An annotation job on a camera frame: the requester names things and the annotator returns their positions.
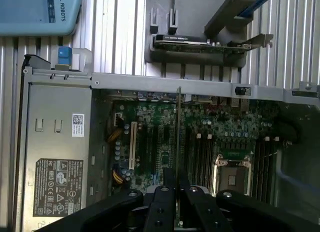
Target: motherboard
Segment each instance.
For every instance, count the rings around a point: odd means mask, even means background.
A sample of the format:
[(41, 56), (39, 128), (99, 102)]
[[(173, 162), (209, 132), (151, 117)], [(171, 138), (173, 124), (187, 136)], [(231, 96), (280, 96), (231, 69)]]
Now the motherboard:
[(127, 184), (146, 192), (163, 182), (163, 169), (179, 166), (194, 185), (212, 194), (233, 189), (250, 193), (256, 141), (274, 134), (276, 102), (213, 98), (186, 102), (180, 109), (179, 156), (175, 103), (113, 102), (112, 123), (123, 121), (121, 135), (111, 145), (115, 187)]

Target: barcode sticker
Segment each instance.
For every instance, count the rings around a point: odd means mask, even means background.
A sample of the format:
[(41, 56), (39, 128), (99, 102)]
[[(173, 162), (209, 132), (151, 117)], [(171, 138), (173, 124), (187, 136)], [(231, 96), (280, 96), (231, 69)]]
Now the barcode sticker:
[(85, 115), (83, 113), (72, 114), (72, 137), (85, 136)]

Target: warning label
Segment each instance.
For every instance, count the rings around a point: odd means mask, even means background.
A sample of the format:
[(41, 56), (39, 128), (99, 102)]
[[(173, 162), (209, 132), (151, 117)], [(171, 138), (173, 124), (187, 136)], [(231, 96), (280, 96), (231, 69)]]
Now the warning label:
[(35, 164), (34, 217), (64, 217), (81, 209), (83, 160), (41, 158)]

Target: cable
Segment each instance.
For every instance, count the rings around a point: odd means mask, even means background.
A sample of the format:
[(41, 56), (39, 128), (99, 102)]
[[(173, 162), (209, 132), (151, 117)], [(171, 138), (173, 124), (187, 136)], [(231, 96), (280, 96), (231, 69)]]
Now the cable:
[(292, 139), (292, 143), (293, 144), (300, 143), (300, 141), (301, 141), (301, 128), (295, 121), (293, 121), (292, 119), (289, 119), (285, 116), (278, 115), (277, 117), (274, 118), (274, 123), (278, 123), (278, 124), (283, 123), (283, 124), (286, 124), (286, 125), (292, 127), (295, 131), (295, 136), (296, 136), (295, 139)]
[(112, 175), (118, 184), (122, 184), (124, 182), (124, 180), (114, 170), (112, 171)]
[(106, 140), (108, 144), (114, 142), (123, 132), (124, 130), (121, 128), (117, 128)]

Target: blue container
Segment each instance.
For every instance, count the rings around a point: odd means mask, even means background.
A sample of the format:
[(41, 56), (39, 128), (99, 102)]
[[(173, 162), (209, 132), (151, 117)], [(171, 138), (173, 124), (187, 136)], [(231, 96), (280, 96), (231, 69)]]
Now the blue container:
[(0, 0), (0, 36), (64, 36), (82, 0)]

